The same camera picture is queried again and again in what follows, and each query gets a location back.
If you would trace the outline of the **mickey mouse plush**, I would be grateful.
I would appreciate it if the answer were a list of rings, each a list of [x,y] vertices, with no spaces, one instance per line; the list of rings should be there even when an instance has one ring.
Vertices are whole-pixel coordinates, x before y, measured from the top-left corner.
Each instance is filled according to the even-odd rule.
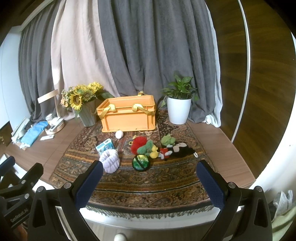
[[[159,157],[162,160],[166,160],[168,158],[184,158],[189,155],[193,155],[195,158],[198,157],[197,152],[186,143],[177,143],[175,145],[169,144],[159,150]]]

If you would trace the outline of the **green black ball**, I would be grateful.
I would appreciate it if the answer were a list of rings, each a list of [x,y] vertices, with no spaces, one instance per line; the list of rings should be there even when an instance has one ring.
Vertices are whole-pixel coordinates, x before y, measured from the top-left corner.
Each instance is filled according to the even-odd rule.
[[[132,160],[132,167],[138,172],[146,171],[149,168],[149,166],[149,158],[144,154],[138,154]]]

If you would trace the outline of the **pink egg sponge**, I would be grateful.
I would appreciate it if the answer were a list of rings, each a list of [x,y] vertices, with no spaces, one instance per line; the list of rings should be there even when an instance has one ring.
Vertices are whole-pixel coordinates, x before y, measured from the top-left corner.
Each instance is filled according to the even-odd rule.
[[[121,130],[116,131],[115,137],[117,139],[121,139],[123,137],[123,131],[121,131]]]

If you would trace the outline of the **blue cloth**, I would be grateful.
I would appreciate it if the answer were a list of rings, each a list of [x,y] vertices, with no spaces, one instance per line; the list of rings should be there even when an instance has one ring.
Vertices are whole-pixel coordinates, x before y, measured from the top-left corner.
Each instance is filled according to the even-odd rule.
[[[30,147],[47,125],[48,122],[46,120],[34,124],[21,138],[21,144]]]

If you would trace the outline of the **white crumpled cloth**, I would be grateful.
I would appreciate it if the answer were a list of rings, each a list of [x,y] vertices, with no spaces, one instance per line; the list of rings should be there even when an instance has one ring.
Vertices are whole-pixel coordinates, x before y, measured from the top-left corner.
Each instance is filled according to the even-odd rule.
[[[277,193],[273,200],[273,205],[276,208],[275,217],[281,216],[291,210],[295,207],[295,203],[293,202],[293,191],[288,190],[287,193],[283,191]]]

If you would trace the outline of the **blue white small box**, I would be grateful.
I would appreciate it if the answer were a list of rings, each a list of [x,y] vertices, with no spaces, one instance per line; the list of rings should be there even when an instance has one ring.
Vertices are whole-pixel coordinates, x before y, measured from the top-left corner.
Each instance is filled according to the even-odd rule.
[[[99,145],[96,146],[96,150],[97,150],[99,156],[101,156],[101,154],[105,150],[109,150],[109,149],[114,149],[113,142],[110,138],[106,139],[105,141],[103,141],[102,143],[100,143]]]

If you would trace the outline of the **wooden desk lamp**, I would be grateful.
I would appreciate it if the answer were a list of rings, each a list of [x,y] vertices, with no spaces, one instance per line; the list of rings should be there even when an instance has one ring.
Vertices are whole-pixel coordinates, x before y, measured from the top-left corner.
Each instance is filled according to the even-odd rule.
[[[54,100],[55,103],[55,108],[52,113],[52,119],[48,120],[49,128],[45,128],[45,133],[47,135],[54,135],[58,132],[60,132],[64,126],[64,119],[60,116],[59,111],[58,111],[58,102],[57,102],[57,96],[59,95],[59,90],[54,89],[53,91],[44,94],[43,96],[38,98],[38,103],[41,104],[45,101],[48,101],[50,99]]]

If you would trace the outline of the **patterned oriental rug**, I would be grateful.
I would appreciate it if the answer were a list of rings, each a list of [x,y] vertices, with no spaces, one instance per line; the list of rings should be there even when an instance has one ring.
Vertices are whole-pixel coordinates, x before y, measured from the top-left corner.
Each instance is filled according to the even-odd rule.
[[[213,205],[196,176],[196,164],[209,158],[191,126],[170,123],[164,110],[157,113],[156,122],[155,130],[126,132],[120,140],[114,133],[102,132],[100,123],[85,127],[58,162],[49,179],[50,184],[60,188],[73,182],[99,158],[97,145],[111,139],[118,151],[120,166],[112,174],[104,173],[89,199],[88,209],[126,218],[174,217],[211,210]],[[143,172],[133,169],[130,150],[133,137],[142,135],[160,146],[161,138],[168,134],[177,143],[188,145],[184,155],[167,160],[152,159],[149,168]]]

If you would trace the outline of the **red fluffy pompom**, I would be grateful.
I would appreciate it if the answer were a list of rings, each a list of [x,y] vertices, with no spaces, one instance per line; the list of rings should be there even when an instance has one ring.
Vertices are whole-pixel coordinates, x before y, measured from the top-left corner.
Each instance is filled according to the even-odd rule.
[[[147,143],[147,138],[145,136],[137,136],[133,139],[130,150],[133,154],[137,154],[137,149],[144,146]]]

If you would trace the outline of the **green yellow plush toy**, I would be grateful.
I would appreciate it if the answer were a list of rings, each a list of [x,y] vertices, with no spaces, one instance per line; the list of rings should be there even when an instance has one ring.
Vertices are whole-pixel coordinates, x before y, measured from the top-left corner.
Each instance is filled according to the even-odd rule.
[[[146,155],[152,159],[156,159],[159,156],[158,147],[152,140],[148,140],[145,145],[139,147],[137,153],[140,155]]]

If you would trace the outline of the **orange plastic storage crate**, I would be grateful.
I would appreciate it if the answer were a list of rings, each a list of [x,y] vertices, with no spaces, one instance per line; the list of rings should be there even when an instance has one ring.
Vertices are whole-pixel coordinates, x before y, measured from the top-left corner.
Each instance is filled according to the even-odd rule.
[[[102,132],[152,131],[156,128],[156,103],[152,95],[113,97],[96,109]]]

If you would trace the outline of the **white ribbed plant pot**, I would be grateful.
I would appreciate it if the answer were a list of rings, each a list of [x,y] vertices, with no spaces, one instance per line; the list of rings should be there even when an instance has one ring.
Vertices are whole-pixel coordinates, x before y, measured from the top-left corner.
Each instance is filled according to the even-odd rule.
[[[174,125],[186,123],[191,107],[191,99],[174,99],[168,97],[167,108],[169,120]]]

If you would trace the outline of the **green pothos plant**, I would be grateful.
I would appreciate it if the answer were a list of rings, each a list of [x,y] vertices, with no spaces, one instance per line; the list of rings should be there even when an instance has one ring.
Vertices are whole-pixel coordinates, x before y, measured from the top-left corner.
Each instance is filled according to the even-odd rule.
[[[193,77],[185,76],[181,78],[177,74],[175,74],[174,77],[175,81],[170,82],[167,87],[163,88],[165,97],[161,101],[160,108],[167,104],[169,98],[178,100],[199,100],[198,89],[191,85]]]

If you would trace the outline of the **beige sheer curtain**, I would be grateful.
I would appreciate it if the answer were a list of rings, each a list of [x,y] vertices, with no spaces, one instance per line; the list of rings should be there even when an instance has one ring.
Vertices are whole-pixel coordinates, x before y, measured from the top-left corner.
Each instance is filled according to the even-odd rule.
[[[60,1],[51,38],[54,88],[98,82],[119,96],[104,47],[97,1]]]

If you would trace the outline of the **grey curtain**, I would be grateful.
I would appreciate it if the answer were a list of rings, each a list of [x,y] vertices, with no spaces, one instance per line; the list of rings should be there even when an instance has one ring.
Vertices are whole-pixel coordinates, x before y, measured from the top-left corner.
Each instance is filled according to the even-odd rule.
[[[204,1],[97,1],[102,39],[119,96],[140,91],[163,97],[179,77],[198,89],[189,120],[221,125],[222,93],[216,33]],[[24,27],[18,51],[21,89],[32,120],[52,113],[38,103],[54,90],[51,38],[60,1],[47,4]]]

